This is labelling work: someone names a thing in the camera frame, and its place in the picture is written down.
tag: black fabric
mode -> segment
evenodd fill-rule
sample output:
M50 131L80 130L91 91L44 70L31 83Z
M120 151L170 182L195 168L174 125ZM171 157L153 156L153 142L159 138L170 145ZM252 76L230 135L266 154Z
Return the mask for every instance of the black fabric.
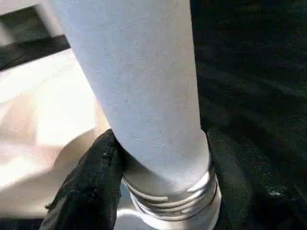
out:
M124 168L122 153L112 130L102 134L63 182L40 229L113 229Z

